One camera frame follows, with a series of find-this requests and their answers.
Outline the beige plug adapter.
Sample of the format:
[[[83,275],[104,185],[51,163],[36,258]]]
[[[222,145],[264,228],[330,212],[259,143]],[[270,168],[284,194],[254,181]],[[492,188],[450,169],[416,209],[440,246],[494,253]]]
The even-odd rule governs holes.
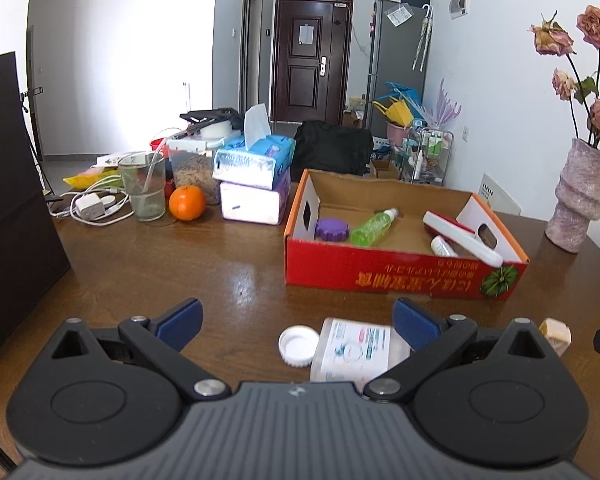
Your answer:
[[[554,318],[546,318],[539,330],[558,356],[563,356],[571,346],[571,330],[566,323]]]

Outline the clear cotton swab box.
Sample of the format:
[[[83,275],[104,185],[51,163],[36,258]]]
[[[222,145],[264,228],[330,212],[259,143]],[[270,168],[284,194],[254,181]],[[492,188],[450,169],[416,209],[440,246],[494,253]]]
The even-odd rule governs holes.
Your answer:
[[[411,346],[388,325],[326,318],[311,364],[311,382],[365,385],[406,360]]]

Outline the red white lint brush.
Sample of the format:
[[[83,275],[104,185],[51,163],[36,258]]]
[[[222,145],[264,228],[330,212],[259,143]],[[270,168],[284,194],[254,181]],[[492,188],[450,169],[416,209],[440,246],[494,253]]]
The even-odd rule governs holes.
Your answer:
[[[427,211],[422,217],[422,222],[427,228],[464,248],[466,252],[469,252],[487,266],[499,268],[503,264],[504,259],[500,254],[486,246],[473,232],[470,232],[464,226],[460,226],[455,221],[448,220],[435,212]]]

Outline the green spray bottle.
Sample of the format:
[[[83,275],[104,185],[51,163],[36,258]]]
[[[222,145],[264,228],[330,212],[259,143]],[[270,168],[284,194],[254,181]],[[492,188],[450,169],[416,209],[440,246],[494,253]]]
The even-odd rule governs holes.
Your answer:
[[[386,209],[374,214],[370,220],[367,220],[362,226],[350,233],[350,242],[358,247],[373,246],[387,234],[398,215],[399,211],[396,208]]]

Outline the white round lid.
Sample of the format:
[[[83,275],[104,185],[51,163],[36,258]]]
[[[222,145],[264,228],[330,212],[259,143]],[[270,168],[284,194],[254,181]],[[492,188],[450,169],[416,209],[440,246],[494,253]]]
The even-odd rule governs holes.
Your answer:
[[[278,337],[278,352],[291,367],[307,367],[312,364],[320,341],[316,330],[305,325],[289,326]]]

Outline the purple bottle cap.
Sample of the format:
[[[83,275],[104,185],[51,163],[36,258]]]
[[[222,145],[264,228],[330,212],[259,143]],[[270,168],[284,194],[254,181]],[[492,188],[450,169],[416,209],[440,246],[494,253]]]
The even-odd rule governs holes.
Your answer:
[[[347,222],[337,218],[321,218],[316,222],[315,238],[322,242],[345,242],[349,238]]]

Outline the red cardboard pumpkin box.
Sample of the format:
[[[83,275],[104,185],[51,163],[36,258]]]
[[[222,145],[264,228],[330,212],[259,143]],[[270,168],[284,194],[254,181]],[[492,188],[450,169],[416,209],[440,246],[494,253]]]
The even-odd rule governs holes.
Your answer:
[[[398,216],[370,247],[325,242],[317,223],[336,219],[356,229],[390,208]],[[437,232],[426,214],[449,219],[493,245],[482,256],[461,244],[454,257],[431,248]],[[352,292],[400,292],[460,299],[508,298],[529,257],[500,218],[475,193],[306,170],[297,188],[284,233],[285,280],[289,285]]]

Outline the orange fruit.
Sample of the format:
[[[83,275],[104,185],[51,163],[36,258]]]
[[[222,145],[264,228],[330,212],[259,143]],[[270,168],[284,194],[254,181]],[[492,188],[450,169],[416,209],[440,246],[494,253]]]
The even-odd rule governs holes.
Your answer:
[[[176,220],[193,221],[200,218],[206,210],[206,196],[195,185],[183,185],[176,188],[170,196],[170,213]]]

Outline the purple tissue pack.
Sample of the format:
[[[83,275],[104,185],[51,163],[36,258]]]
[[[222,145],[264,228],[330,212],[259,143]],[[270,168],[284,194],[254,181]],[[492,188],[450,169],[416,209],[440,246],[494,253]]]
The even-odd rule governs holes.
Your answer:
[[[284,218],[290,187],[289,170],[272,190],[222,182],[220,184],[222,216],[225,220],[278,226]]]

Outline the pink ceramic vase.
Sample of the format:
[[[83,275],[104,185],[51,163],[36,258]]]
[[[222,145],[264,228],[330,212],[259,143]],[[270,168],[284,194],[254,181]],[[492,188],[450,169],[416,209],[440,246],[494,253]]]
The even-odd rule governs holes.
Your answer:
[[[573,139],[555,188],[557,204],[545,235],[557,247],[577,254],[592,221],[600,220],[600,150]]]

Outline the black monitor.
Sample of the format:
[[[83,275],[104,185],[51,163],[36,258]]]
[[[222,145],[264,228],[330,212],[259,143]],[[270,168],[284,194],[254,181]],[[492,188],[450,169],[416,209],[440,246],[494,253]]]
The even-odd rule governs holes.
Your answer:
[[[16,56],[0,54],[0,348],[69,269],[30,150]]]

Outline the clear food container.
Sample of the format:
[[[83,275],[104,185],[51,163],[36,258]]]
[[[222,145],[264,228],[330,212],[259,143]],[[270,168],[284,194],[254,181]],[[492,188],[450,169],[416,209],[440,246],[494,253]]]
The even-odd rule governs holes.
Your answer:
[[[210,139],[196,134],[166,142],[175,185],[196,186],[204,193],[208,205],[219,205],[220,181],[213,177],[214,158],[229,140],[230,136]]]

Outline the metal storage rack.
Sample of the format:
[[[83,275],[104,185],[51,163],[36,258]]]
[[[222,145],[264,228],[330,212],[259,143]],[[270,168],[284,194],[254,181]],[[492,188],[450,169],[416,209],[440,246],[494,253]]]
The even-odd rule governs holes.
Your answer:
[[[411,128],[403,140],[401,179],[407,183],[444,185],[454,136],[431,128]]]

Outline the yellow blue bags pile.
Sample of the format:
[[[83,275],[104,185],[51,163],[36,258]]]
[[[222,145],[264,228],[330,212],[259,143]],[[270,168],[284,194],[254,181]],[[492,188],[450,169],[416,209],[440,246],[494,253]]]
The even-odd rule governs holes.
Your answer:
[[[394,81],[387,81],[386,87],[389,92],[373,100],[372,105],[388,122],[406,128],[414,120],[422,120],[422,99],[417,90]]]

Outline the dried pink roses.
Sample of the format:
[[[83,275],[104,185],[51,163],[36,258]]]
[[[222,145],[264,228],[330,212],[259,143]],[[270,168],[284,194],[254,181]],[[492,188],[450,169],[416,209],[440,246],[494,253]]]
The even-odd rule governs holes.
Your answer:
[[[541,56],[563,58],[565,70],[552,73],[552,88],[557,99],[569,105],[574,137],[589,148],[600,151],[600,8],[589,4],[576,18],[576,27],[585,44],[595,50],[595,70],[585,75],[574,62],[574,40],[557,16],[541,18],[529,27],[535,52]]]

